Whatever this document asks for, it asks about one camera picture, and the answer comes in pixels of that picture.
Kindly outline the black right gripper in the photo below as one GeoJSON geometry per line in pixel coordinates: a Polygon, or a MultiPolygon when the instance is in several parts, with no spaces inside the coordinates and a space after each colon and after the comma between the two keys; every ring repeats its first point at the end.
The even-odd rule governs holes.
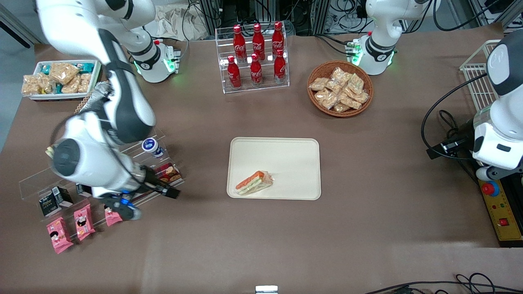
{"type": "Polygon", "coordinates": [[[165,182],[160,180],[155,174],[155,171],[149,166],[141,165],[140,170],[144,172],[144,179],[141,180],[141,189],[144,192],[158,192],[168,198],[178,198],[181,191],[170,185],[165,185],[165,182]]]}

